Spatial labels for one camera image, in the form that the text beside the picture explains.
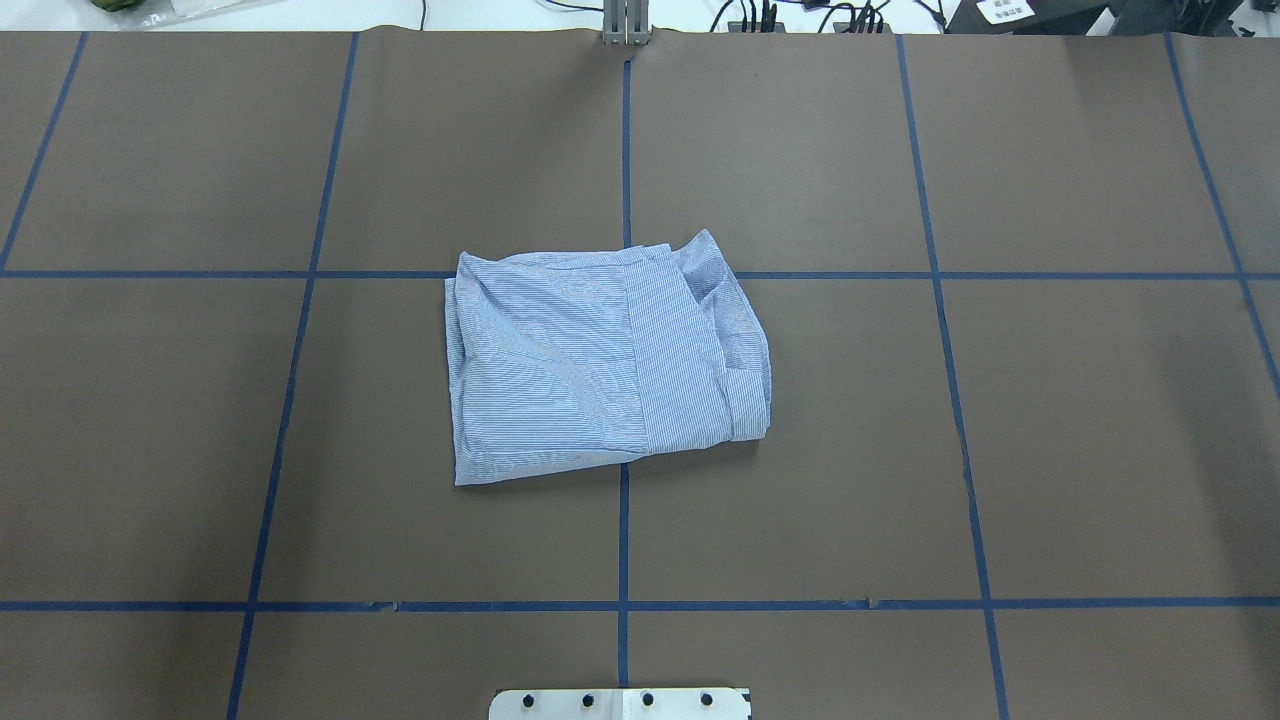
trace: blue tape line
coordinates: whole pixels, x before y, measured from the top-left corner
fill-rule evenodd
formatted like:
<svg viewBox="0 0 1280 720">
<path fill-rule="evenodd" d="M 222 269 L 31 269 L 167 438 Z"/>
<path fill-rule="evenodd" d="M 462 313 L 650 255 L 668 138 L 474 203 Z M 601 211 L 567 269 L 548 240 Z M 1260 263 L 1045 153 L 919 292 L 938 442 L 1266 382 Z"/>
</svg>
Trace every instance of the blue tape line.
<svg viewBox="0 0 1280 720">
<path fill-rule="evenodd" d="M 631 58 L 622 63 L 622 247 L 631 247 Z M 631 684 L 631 466 L 618 466 L 618 687 Z"/>
<path fill-rule="evenodd" d="M 493 602 L 259 602 L 259 612 L 616 612 L 618 603 L 603 601 L 544 600 Z"/>
<path fill-rule="evenodd" d="M 319 279 L 448 279 L 453 270 L 316 270 Z"/>
<path fill-rule="evenodd" d="M 993 600 L 996 610 L 1091 610 L 1142 607 L 1280 607 L 1280 597 L 1066 597 Z"/>
<path fill-rule="evenodd" d="M 929 196 L 924 184 L 924 163 L 920 159 L 920 137 L 915 124 L 915 108 L 911 102 L 911 79 L 906 67 L 906 44 L 902 36 L 897 41 L 897 68 L 902 78 L 902 105 L 906 109 L 906 127 L 911 140 L 911 161 L 915 164 L 915 191 L 920 200 L 920 219 L 924 224 L 924 245 L 929 254 L 929 272 L 933 279 L 933 304 L 938 315 L 938 332 L 942 337 L 942 357 L 947 368 L 947 387 L 951 391 L 951 415 L 955 419 L 956 434 L 960 438 L 960 456 L 964 469 L 965 491 L 969 496 L 969 532 L 973 536 L 973 555 L 978 568 L 978 588 L 983 602 L 991 601 L 991 582 L 987 575 L 987 552 L 982 539 L 982 520 L 978 516 L 978 492 L 973 483 L 973 464 L 969 457 L 969 434 L 964 424 L 964 407 L 960 404 L 960 383 L 956 379 L 955 355 L 951 350 L 951 329 L 947 325 L 946 299 L 942 295 L 942 273 L 938 266 L 938 251 L 933 237 L 933 217 L 929 213 Z M 996 633 L 996 614 L 989 605 L 983 610 L 987 624 L 987 650 L 991 655 L 991 675 L 996 689 L 996 707 L 1000 720 L 1009 720 L 1009 700 L 1005 692 L 1005 669 L 1000 657 L 1000 637 Z"/>
<path fill-rule="evenodd" d="M 630 685 L 631 465 L 618 466 L 618 687 Z"/>
<path fill-rule="evenodd" d="M 1234 281 L 1233 273 L 940 272 L 945 281 Z"/>
<path fill-rule="evenodd" d="M 10 600 L 0 612 L 244 612 L 243 602 L 163 600 Z"/>
<path fill-rule="evenodd" d="M 324 191 L 320 196 L 320 213 L 316 218 L 315 241 L 311 245 L 311 264 L 306 290 L 302 292 L 302 310 L 298 313 L 298 328 L 293 338 L 293 355 L 289 357 L 289 377 L 284 386 L 284 404 L 280 409 L 280 427 L 275 434 L 275 452 L 271 457 L 271 475 L 266 486 L 266 501 L 262 505 L 262 524 L 257 533 L 257 550 L 253 553 L 253 573 L 250 577 L 248 605 L 244 609 L 244 621 L 241 626 L 241 643 L 236 653 L 236 671 L 232 676 L 230 696 L 227 702 L 227 717 L 234 720 L 239 712 L 241 688 L 244 684 L 244 669 L 248 662 L 248 647 L 253 637 L 253 615 L 259 592 L 262 587 L 262 566 L 266 562 L 266 546 L 271 536 L 271 520 L 275 515 L 275 498 L 280 487 L 280 468 L 284 464 L 284 439 L 289 432 L 293 416 L 293 397 L 298 383 L 298 361 L 302 357 L 302 342 L 307 333 L 307 320 L 311 315 L 311 297 L 315 293 L 315 273 L 320 264 L 320 251 L 324 245 L 325 222 L 329 217 L 329 201 L 333 197 L 333 178 L 338 169 L 338 155 L 342 147 L 342 129 L 347 118 L 347 101 L 351 97 L 351 78 L 356 69 L 356 51 L 360 47 L 360 33 L 351 33 L 351 47 L 347 51 L 347 70 L 342 81 L 342 96 L 338 101 L 338 118 L 334 120 L 333 142 L 329 149 L 329 169 L 325 173 Z"/>
<path fill-rule="evenodd" d="M 631 247 L 631 58 L 622 63 L 622 247 Z"/>
<path fill-rule="evenodd" d="M 617 612 L 612 600 L 535 601 L 259 601 L 261 612 Z M 244 612 L 247 602 L 6 600 L 0 612 Z M 631 612 L 901 612 L 1007 610 L 1091 610 L 1160 607 L 1280 607 L 1280 596 L 1032 597 L 983 600 L 632 600 Z"/>
<path fill-rule="evenodd" d="M 733 273 L 733 275 L 740 281 L 927 281 L 933 277 L 925 272 L 895 270 L 792 270 L 781 273 L 768 270 L 748 270 L 744 273 Z"/>
<path fill-rule="evenodd" d="M 1262 318 L 1258 316 L 1258 307 L 1253 302 L 1253 291 L 1244 275 L 1244 263 L 1240 261 L 1240 252 L 1235 247 L 1235 238 L 1231 236 L 1231 225 L 1226 222 L 1226 211 L 1222 210 L 1222 201 L 1217 195 L 1217 184 L 1213 182 L 1213 173 L 1208 169 L 1208 159 L 1204 156 L 1204 147 L 1201 145 L 1199 133 L 1196 131 L 1196 119 L 1192 117 L 1192 106 L 1187 101 L 1187 88 L 1183 87 L 1183 73 L 1178 67 L 1178 53 L 1174 50 L 1174 36 L 1165 32 L 1165 51 L 1169 54 L 1169 69 L 1174 74 L 1174 88 L 1178 91 L 1178 104 L 1183 109 L 1183 120 L 1187 123 L 1187 133 L 1192 138 L 1192 150 L 1196 151 L 1196 161 L 1199 163 L 1201 174 L 1204 176 L 1204 187 L 1208 190 L 1210 202 L 1213 204 L 1213 214 L 1217 217 L 1217 225 L 1222 231 L 1222 241 L 1226 242 L 1226 252 L 1231 256 L 1231 266 L 1235 268 L 1235 278 L 1240 283 L 1240 293 L 1244 295 L 1244 306 L 1249 311 L 1249 322 L 1253 324 L 1253 334 L 1258 338 L 1258 347 L 1262 350 L 1262 360 L 1266 363 L 1267 374 L 1271 375 L 1271 389 L 1280 398 L 1280 370 L 1276 369 L 1275 356 L 1271 354 L 1271 343 L 1262 329 Z"/>
<path fill-rule="evenodd" d="M 58 91 L 58 101 L 54 102 L 54 111 L 49 115 L 49 124 L 45 127 L 45 136 L 40 138 L 40 147 L 36 150 L 36 159 L 31 163 L 31 172 L 27 173 L 27 184 L 22 187 L 22 196 L 18 199 L 18 208 L 13 213 L 13 222 L 9 223 L 9 234 L 4 238 L 4 247 L 0 249 L 0 270 L 9 263 L 9 254 L 13 252 L 13 243 L 18 240 L 18 228 L 22 227 L 22 217 L 27 213 L 27 202 L 31 201 L 31 192 L 36 188 L 36 178 L 40 177 L 40 167 L 45 164 L 45 154 L 49 152 L 49 142 L 54 138 L 54 129 L 58 119 L 63 117 L 63 106 L 67 105 L 67 96 L 72 92 L 72 81 L 76 79 L 76 70 L 79 68 L 81 58 L 84 55 L 84 45 L 88 42 L 88 33 L 82 32 L 76 42 L 76 53 L 72 54 L 72 63 L 67 68 L 63 78 L 63 87 Z"/>
<path fill-rule="evenodd" d="M 28 279 L 306 279 L 306 270 L 5 270 Z"/>
<path fill-rule="evenodd" d="M 0 278 L 13 279 L 448 279 L 453 270 L 0 270 Z M 735 273 L 741 281 L 928 281 L 927 270 L 746 270 Z M 1106 272 L 1005 272 L 942 270 L 943 281 L 1229 281 L 1236 273 L 1106 273 Z M 1280 281 L 1280 273 L 1244 273 L 1256 282 Z"/>
</svg>

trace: light blue shirt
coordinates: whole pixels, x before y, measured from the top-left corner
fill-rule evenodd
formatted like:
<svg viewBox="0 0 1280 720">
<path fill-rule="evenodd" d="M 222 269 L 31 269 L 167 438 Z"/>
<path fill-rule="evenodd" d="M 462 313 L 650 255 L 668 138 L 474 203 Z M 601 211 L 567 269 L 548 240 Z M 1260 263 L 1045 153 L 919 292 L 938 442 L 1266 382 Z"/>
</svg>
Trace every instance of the light blue shirt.
<svg viewBox="0 0 1280 720">
<path fill-rule="evenodd" d="M 463 252 L 444 292 L 460 486 L 769 427 L 764 331 L 707 231 L 676 251 Z"/>
</svg>

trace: white metal plate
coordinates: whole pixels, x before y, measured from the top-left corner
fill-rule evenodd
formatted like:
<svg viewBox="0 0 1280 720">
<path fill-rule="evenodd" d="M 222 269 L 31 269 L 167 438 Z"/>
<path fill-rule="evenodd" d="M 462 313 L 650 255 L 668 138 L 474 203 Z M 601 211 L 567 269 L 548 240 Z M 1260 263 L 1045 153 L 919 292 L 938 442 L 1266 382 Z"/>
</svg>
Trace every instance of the white metal plate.
<svg viewBox="0 0 1280 720">
<path fill-rule="evenodd" d="M 503 691 L 489 720 L 750 720 L 750 698 L 735 688 Z"/>
</svg>

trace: white table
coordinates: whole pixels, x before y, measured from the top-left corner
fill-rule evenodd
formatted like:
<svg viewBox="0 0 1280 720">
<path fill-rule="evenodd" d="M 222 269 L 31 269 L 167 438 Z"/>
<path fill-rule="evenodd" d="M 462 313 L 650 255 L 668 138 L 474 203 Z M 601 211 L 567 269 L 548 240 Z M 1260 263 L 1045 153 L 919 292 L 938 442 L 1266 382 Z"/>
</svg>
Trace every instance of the white table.
<svg viewBox="0 0 1280 720">
<path fill-rule="evenodd" d="M 685 32 L 707 32 L 719 10 L 717 0 L 652 0 L 649 18 L 654 26 Z M 927 0 L 936 4 L 937 0 Z M 599 0 L 577 0 L 598 5 Z M 943 0 L 947 14 L 959 0 Z M 426 29 L 559 29 L 599 28 L 600 14 L 566 10 L 541 0 L 428 0 Z M 929 14 L 913 0 L 892 0 L 884 17 L 895 32 L 936 33 Z M 782 4 L 778 20 L 788 32 L 814 32 L 826 10 L 806 13 L 800 5 Z M 844 10 L 832 17 L 846 19 Z M 724 13 L 721 31 L 728 20 L 741 19 L 735 4 Z M 168 26 L 174 31 L 323 31 L 366 29 L 379 24 L 419 27 L 420 0 L 270 0 L 236 12 Z M 88 0 L 5 0 L 0 4 L 0 29 L 116 29 L 109 13 Z"/>
</svg>

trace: green object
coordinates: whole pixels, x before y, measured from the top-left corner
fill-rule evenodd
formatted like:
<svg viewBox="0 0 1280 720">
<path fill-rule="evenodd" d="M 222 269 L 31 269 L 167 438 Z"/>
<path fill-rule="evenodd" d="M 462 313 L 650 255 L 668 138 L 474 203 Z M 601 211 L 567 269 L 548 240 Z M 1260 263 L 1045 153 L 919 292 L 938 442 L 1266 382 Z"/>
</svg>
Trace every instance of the green object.
<svg viewBox="0 0 1280 720">
<path fill-rule="evenodd" d="M 116 10 L 123 10 L 125 8 L 132 8 L 141 3 L 142 0 L 90 0 L 90 3 L 102 8 L 108 13 L 114 13 Z"/>
</svg>

